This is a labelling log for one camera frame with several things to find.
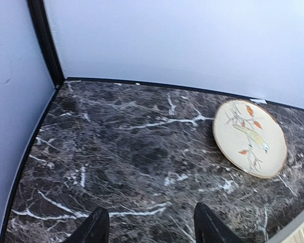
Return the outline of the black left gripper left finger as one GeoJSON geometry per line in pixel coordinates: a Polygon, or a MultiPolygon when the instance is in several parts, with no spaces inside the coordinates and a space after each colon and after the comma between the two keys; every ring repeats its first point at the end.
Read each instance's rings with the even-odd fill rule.
{"type": "Polygon", "coordinates": [[[65,243],[108,243],[109,223],[108,210],[97,207],[65,243]]]}

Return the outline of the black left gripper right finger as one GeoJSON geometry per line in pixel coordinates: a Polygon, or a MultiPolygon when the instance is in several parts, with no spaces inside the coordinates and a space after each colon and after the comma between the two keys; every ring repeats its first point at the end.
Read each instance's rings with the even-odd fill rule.
{"type": "Polygon", "coordinates": [[[204,203],[197,203],[194,210],[196,243],[242,243],[204,203]]]}

